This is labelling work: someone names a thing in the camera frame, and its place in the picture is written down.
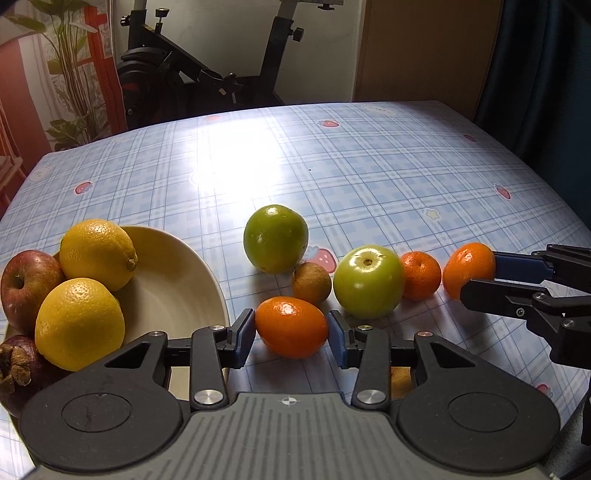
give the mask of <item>yellow lemon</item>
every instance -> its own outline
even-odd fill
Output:
[[[117,291],[134,276],[134,244],[120,226],[107,220],[85,220],[64,235],[60,264],[66,278],[92,278]]]
[[[35,344],[52,364],[76,372],[123,343],[125,322],[117,299],[96,280],[66,280],[39,309]]]

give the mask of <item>silver rivet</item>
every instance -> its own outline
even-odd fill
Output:
[[[214,405],[223,400],[223,394],[218,390],[207,389],[198,391],[193,398],[201,405]]]
[[[357,394],[357,400],[366,405],[374,405],[376,403],[382,403],[386,400],[386,394],[380,390],[362,390]]]

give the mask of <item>white bowl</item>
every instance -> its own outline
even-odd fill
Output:
[[[138,254],[134,277],[115,297],[128,343],[153,330],[169,339],[189,338],[209,325],[230,326],[223,293],[207,264],[187,244],[162,230],[122,226]],[[6,337],[17,331],[8,327]],[[189,399],[189,368],[173,367],[170,393]]]

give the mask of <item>mangosteen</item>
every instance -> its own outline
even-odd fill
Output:
[[[0,403],[18,418],[33,395],[69,373],[45,360],[29,337],[12,336],[0,345]]]

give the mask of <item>tangerine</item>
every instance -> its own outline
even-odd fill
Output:
[[[273,297],[255,313],[256,331],[269,350],[287,358],[306,358],[316,353],[328,338],[322,312],[305,300]]]
[[[443,269],[443,288],[453,300],[460,301],[460,291],[469,280],[494,280],[495,254],[485,244],[474,242],[458,248]]]
[[[441,267],[425,252],[407,252],[400,257],[404,267],[405,299],[419,301],[433,295],[441,284]]]

